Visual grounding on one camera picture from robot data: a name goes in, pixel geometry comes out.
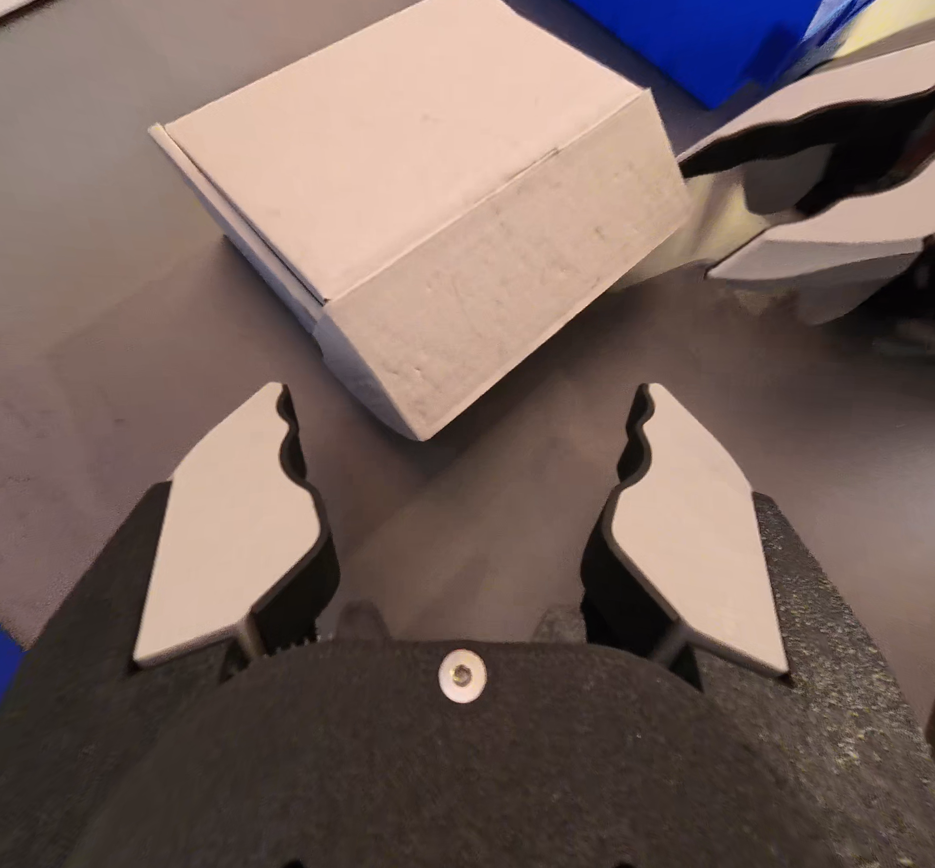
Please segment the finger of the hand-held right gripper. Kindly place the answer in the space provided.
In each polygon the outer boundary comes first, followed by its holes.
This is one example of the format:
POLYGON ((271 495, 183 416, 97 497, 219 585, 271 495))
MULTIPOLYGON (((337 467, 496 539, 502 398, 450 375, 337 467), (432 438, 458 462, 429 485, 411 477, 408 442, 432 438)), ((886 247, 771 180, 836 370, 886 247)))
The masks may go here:
POLYGON ((767 226, 709 268, 707 278, 736 290, 791 291, 808 324, 829 322, 911 264, 933 243, 933 149, 912 148, 882 178, 882 188, 853 193, 806 217, 797 202, 831 157, 808 148, 728 172, 742 205, 767 226))
POLYGON ((933 106, 934 43, 848 58, 765 97, 679 158, 685 179, 901 129, 933 106))

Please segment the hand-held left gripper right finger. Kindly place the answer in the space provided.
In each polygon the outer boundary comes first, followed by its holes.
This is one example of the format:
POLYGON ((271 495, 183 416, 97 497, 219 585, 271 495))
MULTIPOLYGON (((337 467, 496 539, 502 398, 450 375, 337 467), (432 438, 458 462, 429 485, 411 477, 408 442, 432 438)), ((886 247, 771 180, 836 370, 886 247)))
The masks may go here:
POLYGON ((637 387, 615 475, 580 559, 586 639, 685 679, 696 650, 787 676, 753 488, 660 383, 637 387))

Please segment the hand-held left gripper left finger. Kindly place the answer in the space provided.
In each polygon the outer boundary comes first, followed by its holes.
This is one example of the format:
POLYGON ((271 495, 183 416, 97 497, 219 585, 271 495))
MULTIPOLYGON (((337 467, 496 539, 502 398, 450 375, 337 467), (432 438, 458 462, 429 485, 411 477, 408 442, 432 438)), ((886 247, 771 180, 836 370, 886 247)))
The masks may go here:
POLYGON ((154 667, 228 641, 252 661, 314 643, 339 582, 292 395, 267 383, 170 477, 133 662, 154 667))

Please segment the white cardboard box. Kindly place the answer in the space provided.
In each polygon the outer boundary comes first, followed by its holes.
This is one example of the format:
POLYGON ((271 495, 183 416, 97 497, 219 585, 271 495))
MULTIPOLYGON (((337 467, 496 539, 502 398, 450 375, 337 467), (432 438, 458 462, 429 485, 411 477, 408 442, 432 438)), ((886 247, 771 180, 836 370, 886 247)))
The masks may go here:
POLYGON ((503 0, 422 0, 149 133, 418 442, 691 210, 652 92, 503 0))

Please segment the blue clothing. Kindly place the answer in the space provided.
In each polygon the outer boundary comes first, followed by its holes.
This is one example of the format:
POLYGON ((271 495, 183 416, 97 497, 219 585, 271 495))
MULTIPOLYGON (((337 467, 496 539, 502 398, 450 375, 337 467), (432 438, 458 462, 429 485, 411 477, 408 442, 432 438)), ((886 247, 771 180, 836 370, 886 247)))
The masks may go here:
POLYGON ((17 674, 24 650, 3 627, 0 630, 0 642, 0 695, 3 700, 17 674))

